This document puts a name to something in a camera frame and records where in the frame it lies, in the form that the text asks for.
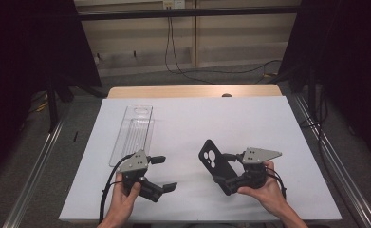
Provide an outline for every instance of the clear plastic tray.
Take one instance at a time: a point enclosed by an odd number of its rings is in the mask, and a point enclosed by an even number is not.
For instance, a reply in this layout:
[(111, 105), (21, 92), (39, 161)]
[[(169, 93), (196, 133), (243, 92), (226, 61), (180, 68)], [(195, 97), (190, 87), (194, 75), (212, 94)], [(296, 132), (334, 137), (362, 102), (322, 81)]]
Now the clear plastic tray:
[(153, 125), (152, 106), (127, 106), (109, 165), (114, 167), (124, 156), (141, 149), (148, 155)]

